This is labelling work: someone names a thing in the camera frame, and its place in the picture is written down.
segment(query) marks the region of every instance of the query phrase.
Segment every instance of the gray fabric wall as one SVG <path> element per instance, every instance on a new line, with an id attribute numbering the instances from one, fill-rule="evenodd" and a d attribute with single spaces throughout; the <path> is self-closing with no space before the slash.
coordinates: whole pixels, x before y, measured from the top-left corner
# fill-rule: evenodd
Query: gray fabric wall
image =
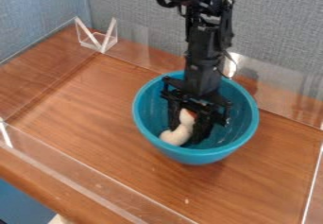
<path id="1" fill-rule="evenodd" d="M 90 23 L 87 0 L 0 0 L 0 61 L 79 15 Z"/>
<path id="2" fill-rule="evenodd" d="M 323 0 L 237 0 L 237 38 L 230 51 L 305 72 L 323 70 Z M 175 54 L 186 49 L 185 19 L 155 0 L 90 0 L 94 27 L 111 16 L 151 27 L 150 43 Z"/>

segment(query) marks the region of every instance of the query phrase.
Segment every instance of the bowl rim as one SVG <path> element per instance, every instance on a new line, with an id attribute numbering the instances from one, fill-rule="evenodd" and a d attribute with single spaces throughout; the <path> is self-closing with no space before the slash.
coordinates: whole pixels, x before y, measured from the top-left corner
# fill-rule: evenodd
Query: bowl rim
<path id="1" fill-rule="evenodd" d="M 142 98 L 146 90 L 151 87 L 151 85 L 154 85 L 158 81 L 161 81 L 165 76 L 175 77 L 182 74 L 183 74 L 183 71 L 175 71 L 175 72 L 163 74 L 159 77 L 154 78 L 139 90 L 139 92 L 135 96 L 135 99 L 134 99 L 134 103 L 133 103 L 133 116 L 134 116 L 134 121 L 135 121 L 138 129 L 141 130 L 142 134 L 147 137 L 150 142 L 153 142 L 153 144 L 157 147 L 165 148 L 169 151 L 175 152 L 182 155 L 203 155 L 203 156 L 206 156 L 206 155 L 215 155 L 215 154 L 222 154 L 222 153 L 234 151 L 250 140 L 250 138 L 255 134 L 257 128 L 259 126 L 259 110 L 258 110 L 258 104 L 257 104 L 251 94 L 245 89 L 245 87 L 238 82 L 235 82 L 233 79 L 222 78 L 223 81 L 226 81 L 231 86 L 234 86 L 242 92 L 242 94 L 247 100 L 247 103 L 251 106 L 251 124 L 250 124 L 246 132 L 243 133 L 243 135 L 234 142 L 231 142 L 230 144 L 227 144 L 225 146 L 218 146 L 218 147 L 213 147 L 213 148 L 207 148 L 207 149 L 197 149 L 197 148 L 187 148 L 187 147 L 182 147 L 182 146 L 173 146 L 171 144 L 169 144 L 167 142 L 161 140 L 159 137 L 155 136 L 150 132 L 147 127 L 145 126 L 142 117 L 139 116 L 141 115 L 139 114 L 139 102 L 141 102 L 141 98 Z"/>

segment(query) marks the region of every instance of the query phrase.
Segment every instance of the teal bowl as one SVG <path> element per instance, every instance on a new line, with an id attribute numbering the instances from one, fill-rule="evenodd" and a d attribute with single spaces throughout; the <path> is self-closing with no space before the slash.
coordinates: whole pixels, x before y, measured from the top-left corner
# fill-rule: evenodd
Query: teal bowl
<path id="1" fill-rule="evenodd" d="M 165 76 L 183 78 L 183 72 L 173 72 Z M 191 165 L 221 161 L 246 144 L 257 131 L 259 125 L 257 102 L 235 81 L 222 78 L 219 92 L 234 103 L 230 124 L 226 127 L 215 125 L 211 136 L 199 144 L 173 146 L 159 139 L 161 133 L 169 129 L 169 104 L 161 97 L 165 76 L 149 82 L 135 97 L 133 104 L 135 124 L 153 145 L 175 161 Z"/>

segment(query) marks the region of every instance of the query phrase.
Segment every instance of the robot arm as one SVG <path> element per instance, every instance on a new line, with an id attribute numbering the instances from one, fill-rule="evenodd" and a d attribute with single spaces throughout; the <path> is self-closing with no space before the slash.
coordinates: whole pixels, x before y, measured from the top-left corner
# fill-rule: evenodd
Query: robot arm
<path id="1" fill-rule="evenodd" d="M 179 125 L 182 108 L 197 113 L 194 142 L 209 137 L 215 123 L 226 125 L 231 102 L 219 94 L 226 49 L 231 46 L 234 0 L 157 0 L 166 8 L 178 7 L 186 17 L 189 50 L 185 78 L 165 78 L 162 97 L 169 100 L 170 128 Z"/>

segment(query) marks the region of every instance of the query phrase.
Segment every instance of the wooden table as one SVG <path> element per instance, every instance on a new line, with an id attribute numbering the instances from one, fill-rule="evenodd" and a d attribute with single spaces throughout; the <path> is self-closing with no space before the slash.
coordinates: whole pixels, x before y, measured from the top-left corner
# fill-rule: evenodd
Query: wooden table
<path id="1" fill-rule="evenodd" d="M 70 165 L 51 155 L 51 148 L 35 145 L 42 141 L 198 223 L 301 223 L 323 141 L 323 103 L 238 76 L 269 110 L 261 110 L 257 134 L 221 163 L 179 164 L 141 135 L 131 103 L 149 80 L 181 69 L 183 59 L 150 48 L 153 63 L 142 62 L 131 52 L 143 45 L 121 41 L 134 57 L 129 63 L 82 48 L 75 33 L 66 28 L 0 68 L 0 116 L 12 126 L 14 147 L 66 175 L 56 176 L 3 143 L 2 178 L 76 223 L 129 223 L 90 198 L 101 184 L 91 185 L 86 174 L 71 178 L 92 187 L 68 184 Z M 273 113 L 289 112 L 291 105 L 295 115 L 305 116 L 297 118 L 301 122 Z M 307 223 L 323 221 L 322 169 L 319 173 Z"/>

